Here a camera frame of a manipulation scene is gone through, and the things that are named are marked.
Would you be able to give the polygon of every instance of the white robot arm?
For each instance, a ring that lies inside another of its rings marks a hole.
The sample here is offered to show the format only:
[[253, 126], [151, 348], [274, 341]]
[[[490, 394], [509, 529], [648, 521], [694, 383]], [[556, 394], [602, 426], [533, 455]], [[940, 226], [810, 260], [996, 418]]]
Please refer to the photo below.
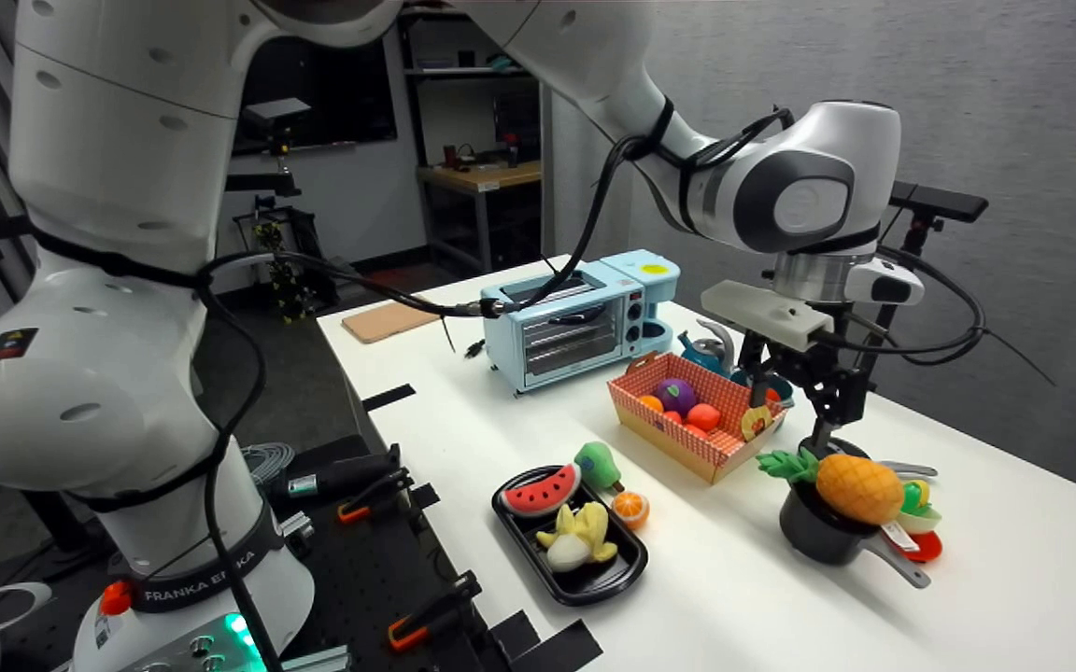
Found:
[[[650, 83], [650, 0], [455, 0], [609, 138], [648, 138], [639, 168], [699, 235], [781, 253], [778, 291], [803, 304], [917, 304], [920, 282], [876, 260], [899, 121], [878, 106], [816, 106], [683, 190], [715, 146]], [[79, 251], [166, 272], [213, 260], [238, 92], [257, 43], [299, 35], [368, 43], [400, 0], [28, 0], [15, 25], [13, 180], [30, 221]], [[146, 610], [85, 613], [72, 667], [135, 667], [237, 600], [206, 528], [203, 413], [189, 357], [206, 309], [189, 289], [111, 277], [40, 246], [36, 279], [0, 316], [0, 484], [96, 499], [96, 520], [146, 585]], [[213, 478], [221, 543], [284, 651], [313, 606], [309, 572], [257, 547], [268, 516], [237, 435]]]

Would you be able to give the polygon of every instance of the toy toaster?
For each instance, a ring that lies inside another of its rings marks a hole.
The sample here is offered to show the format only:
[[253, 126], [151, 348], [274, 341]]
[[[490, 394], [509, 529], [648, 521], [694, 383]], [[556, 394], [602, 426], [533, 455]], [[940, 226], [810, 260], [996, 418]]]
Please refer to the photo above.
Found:
[[[524, 304], [549, 272], [482, 291], [493, 304]], [[584, 260], [541, 304], [486, 321], [486, 351], [513, 393], [533, 393], [568, 377], [642, 357], [669, 348], [658, 304], [678, 297], [680, 266], [650, 251]]]

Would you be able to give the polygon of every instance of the box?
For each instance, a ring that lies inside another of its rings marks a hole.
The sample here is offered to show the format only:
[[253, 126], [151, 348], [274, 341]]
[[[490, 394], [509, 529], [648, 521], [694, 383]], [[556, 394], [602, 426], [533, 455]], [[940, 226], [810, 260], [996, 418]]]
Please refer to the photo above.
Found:
[[[650, 408], [639, 404], [639, 394], [654, 394], [658, 382], [683, 377], [694, 383], [703, 404], [715, 404], [721, 411], [721, 429], [710, 435], [686, 432], [686, 426], [678, 426]], [[699, 368], [686, 357], [658, 356], [632, 363], [623, 377], [609, 382], [617, 418], [658, 443], [665, 455], [680, 459], [686, 472], [694, 472], [705, 480], [721, 480], [737, 464], [754, 455], [781, 426], [786, 404], [778, 393], [767, 393], [767, 408], [772, 411], [772, 423], [767, 432], [759, 432], [750, 443], [741, 435], [741, 418], [749, 411], [750, 388], [726, 382], [710, 368]]]

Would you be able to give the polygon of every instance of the table surface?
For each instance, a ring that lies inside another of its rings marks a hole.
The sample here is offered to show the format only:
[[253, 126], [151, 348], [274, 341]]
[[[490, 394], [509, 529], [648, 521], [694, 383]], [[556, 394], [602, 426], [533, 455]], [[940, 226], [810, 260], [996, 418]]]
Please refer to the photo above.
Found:
[[421, 168], [427, 182], [461, 190], [461, 193], [490, 193], [490, 190], [513, 190], [541, 182], [541, 160], [526, 164], [470, 164], [468, 173], [452, 168]]
[[[476, 297], [539, 269], [427, 295]], [[699, 321], [683, 307], [660, 316], [678, 331]], [[605, 646], [593, 667], [623, 672], [1076, 667], [1076, 484], [1051, 472], [876, 394], [868, 418], [837, 435], [940, 472], [934, 503], [944, 556], [930, 565], [934, 585], [912, 589], [872, 551], [848, 567], [798, 556], [778, 529], [788, 484], [759, 475], [754, 459], [705, 484], [629, 432], [605, 393], [620, 368], [513, 394], [486, 357], [465, 357], [482, 341], [480, 321], [447, 321], [461, 356], [440, 325], [363, 348], [341, 321], [326, 316], [323, 331], [355, 394], [415, 383], [410, 401], [374, 413], [374, 429], [440, 491], [427, 516], [455, 572], [482, 579], [486, 623], [517, 610], [532, 613], [539, 636], [587, 621]], [[793, 449], [806, 429], [810, 411], [798, 404], [771, 449]], [[609, 440], [623, 484], [654, 499], [642, 529], [650, 567], [629, 594], [568, 610], [502, 529], [490, 491], [526, 465], [568, 464], [584, 440]]]

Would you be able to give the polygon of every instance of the watermelon slice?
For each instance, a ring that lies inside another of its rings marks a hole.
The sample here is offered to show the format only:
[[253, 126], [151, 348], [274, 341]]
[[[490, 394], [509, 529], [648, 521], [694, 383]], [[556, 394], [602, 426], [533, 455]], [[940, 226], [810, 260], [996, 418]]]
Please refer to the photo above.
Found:
[[562, 464], [554, 475], [539, 480], [518, 480], [506, 488], [502, 503], [518, 520], [541, 520], [541, 516], [562, 510], [562, 503], [568, 503], [577, 488], [580, 488], [580, 465]]

